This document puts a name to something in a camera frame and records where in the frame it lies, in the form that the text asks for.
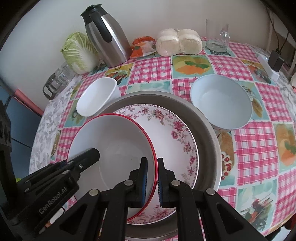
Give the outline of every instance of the blue cabinet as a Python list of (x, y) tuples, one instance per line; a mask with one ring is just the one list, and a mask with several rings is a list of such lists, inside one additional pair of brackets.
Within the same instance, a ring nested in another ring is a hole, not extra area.
[(24, 178), (29, 175), (29, 164), (32, 149), (14, 140), (11, 141), (11, 163), (15, 177)]
[[(0, 100), (5, 104), (9, 94), (0, 87)], [(7, 106), (11, 122), (12, 152), (10, 154), (15, 177), (29, 175), (32, 146), (41, 117), (12, 98)]]
[(11, 137), (32, 147), (41, 117), (14, 98), (6, 112), (11, 122)]

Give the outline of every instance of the pink checkered tablecloth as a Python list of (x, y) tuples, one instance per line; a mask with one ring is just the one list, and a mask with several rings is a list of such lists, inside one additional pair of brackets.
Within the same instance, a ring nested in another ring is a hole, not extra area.
[[(194, 69), (186, 65), (188, 61), (203, 68)], [(215, 131), (223, 159), (218, 193), (259, 232), (267, 235), (296, 212), (296, 125), (279, 86), (268, 78), (249, 45), (230, 43), (228, 50), (219, 55), (206, 47), (200, 54), (190, 56), (161, 57), (155, 53), (130, 59), (114, 68), (101, 64), (84, 74), (58, 126), (59, 138), (56, 138), (57, 148), (51, 153), (51, 162), (67, 158), (74, 135), (89, 120), (77, 114), (76, 104), (97, 78), (115, 78), (122, 95), (159, 90), (190, 102), (191, 85), (207, 74), (232, 78), (247, 91), (252, 101), (253, 114), (246, 126), (231, 132)], [(224, 165), (225, 156), (231, 160), (231, 170)], [(264, 211), (254, 216), (258, 209)]]

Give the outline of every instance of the stainless steel carafe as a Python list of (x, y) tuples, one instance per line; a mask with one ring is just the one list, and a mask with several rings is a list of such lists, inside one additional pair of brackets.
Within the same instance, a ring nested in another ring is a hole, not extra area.
[(126, 35), (101, 4), (89, 6), (81, 16), (89, 40), (107, 67), (120, 65), (130, 58), (132, 49)]

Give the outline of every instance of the bread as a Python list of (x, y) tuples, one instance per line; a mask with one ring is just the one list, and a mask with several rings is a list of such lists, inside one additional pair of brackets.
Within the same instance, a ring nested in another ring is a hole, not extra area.
[(184, 54), (199, 54), (202, 51), (202, 41), (194, 34), (179, 36), (180, 52)]
[(180, 52), (179, 39), (173, 35), (164, 35), (157, 39), (156, 50), (164, 57), (172, 56)]
[(199, 34), (196, 31), (192, 30), (192, 29), (182, 29), (182, 30), (180, 30), (178, 32), (178, 37), (183, 35), (183, 34), (194, 34), (197, 37), (200, 37)]
[(175, 37), (178, 37), (178, 33), (175, 29), (168, 28), (168, 29), (164, 29), (164, 30), (160, 31), (157, 35), (157, 38), (160, 38), (161, 36), (165, 36), (165, 35), (173, 35)]

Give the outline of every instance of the carafe lid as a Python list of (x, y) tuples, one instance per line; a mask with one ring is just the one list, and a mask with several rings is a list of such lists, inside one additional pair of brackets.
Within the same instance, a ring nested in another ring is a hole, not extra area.
[(107, 14), (107, 12), (102, 8), (101, 5), (102, 4), (91, 5), (84, 10), (84, 12), (80, 16), (83, 17), (85, 25), (92, 22), (89, 16), (92, 12), (97, 11), (101, 17)]

